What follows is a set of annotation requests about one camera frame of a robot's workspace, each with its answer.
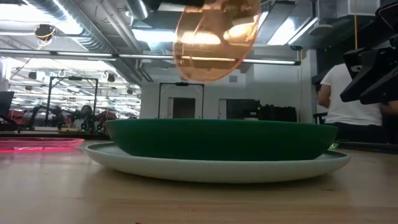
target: lamp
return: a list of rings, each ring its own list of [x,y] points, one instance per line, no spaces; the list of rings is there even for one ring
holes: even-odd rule
[[[29,72],[28,77],[35,80],[37,78],[37,72]]]
[[[128,89],[127,89],[127,94],[132,95],[132,93],[133,93],[132,88],[128,88]]]
[[[114,82],[115,80],[114,74],[111,73],[108,75],[108,82]]]

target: table surface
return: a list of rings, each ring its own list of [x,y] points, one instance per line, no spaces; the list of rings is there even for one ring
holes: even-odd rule
[[[330,175],[256,185],[138,177],[79,150],[0,154],[0,223],[398,223],[398,156],[340,151],[351,162]]]

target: doorway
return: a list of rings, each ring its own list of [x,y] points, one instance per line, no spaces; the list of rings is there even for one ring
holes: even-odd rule
[[[203,85],[161,83],[159,88],[159,118],[202,119]]]
[[[170,98],[167,118],[195,118],[196,99]]]

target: pink tray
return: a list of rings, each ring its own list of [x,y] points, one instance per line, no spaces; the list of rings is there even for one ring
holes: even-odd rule
[[[0,138],[0,153],[69,151],[84,141],[68,138]]]

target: fluorescent light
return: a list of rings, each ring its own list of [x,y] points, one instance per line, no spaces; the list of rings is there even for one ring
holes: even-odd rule
[[[196,56],[181,56],[182,59],[202,60],[202,61],[217,61],[217,62],[234,62],[233,58],[216,58],[216,57],[196,57]]]
[[[266,59],[244,59],[245,63],[263,63],[263,64],[274,64],[274,65],[295,65],[294,61],[287,60],[266,60]]]
[[[257,25],[257,30],[260,28],[260,26],[265,21],[267,16],[268,16],[268,12],[263,12],[260,15],[259,23]],[[239,36],[245,35],[245,34],[246,35],[247,34],[254,35],[255,32],[252,32],[252,28],[254,27],[254,23],[256,21],[257,21],[257,16],[254,16],[253,22],[248,22],[248,23],[238,24],[236,26],[233,26],[229,30],[225,31],[224,36],[223,36],[224,39],[228,40],[230,38],[236,38],[236,37],[239,37]]]
[[[16,49],[0,49],[0,54],[36,54],[50,55],[51,53],[44,50],[16,50]]]
[[[294,21],[287,18],[286,21],[278,28],[271,40],[268,41],[268,45],[284,45],[294,35],[295,26]]]
[[[15,99],[13,99],[13,100],[15,100],[16,102],[22,102],[22,101],[24,101],[23,99],[21,99],[21,98],[15,98]]]
[[[64,81],[60,81],[60,84],[65,85],[65,86],[69,86],[69,83],[66,83]]]
[[[79,93],[79,92],[80,92],[80,89],[79,89],[79,88],[72,87],[72,86],[68,86],[68,87],[67,87],[67,90],[70,90],[70,91],[72,91],[72,92],[74,92],[74,93]]]
[[[98,57],[88,57],[87,60],[105,60],[109,62],[114,62],[116,61],[116,58],[98,58]]]
[[[312,19],[308,25],[306,25],[298,34],[296,34],[291,40],[289,40],[288,44],[293,44],[298,38],[300,38],[309,28],[311,28],[316,22],[318,22],[318,18]]]
[[[121,58],[139,58],[139,59],[174,60],[173,55],[119,54],[119,57],[121,57]]]
[[[35,35],[35,33],[33,33],[33,32],[18,32],[18,31],[0,30],[0,35],[16,35],[16,36],[22,36],[22,35]]]
[[[220,38],[211,32],[184,32],[181,39],[178,40],[184,44],[220,44]]]
[[[31,97],[48,97],[48,94],[43,93],[15,93],[14,96],[31,96]],[[62,97],[72,97],[76,99],[82,100],[92,100],[94,96],[85,96],[85,95],[73,95],[73,94],[51,94],[52,98],[62,98]],[[126,100],[126,101],[139,101],[139,99],[135,96],[108,96],[109,99],[106,99],[107,96],[97,96],[97,100]]]
[[[94,93],[90,93],[89,91],[86,90],[80,90],[83,93],[89,94],[90,96],[94,96]]]
[[[134,36],[139,41],[145,41],[147,43],[158,43],[158,42],[174,42],[177,36],[172,30],[132,30]]]
[[[112,57],[112,54],[88,53],[88,52],[58,52],[61,56],[84,56],[84,57]]]
[[[65,10],[65,8],[58,2],[58,0],[53,0],[53,2],[62,10],[65,17],[62,17],[62,21],[57,20],[50,14],[43,13],[42,11],[36,9],[27,0],[23,0],[26,5],[5,5],[2,4],[0,7],[0,20],[9,21],[22,21],[22,22],[37,22],[38,24],[50,24],[58,27],[62,32],[66,34],[80,34],[83,28],[77,23],[74,18]]]

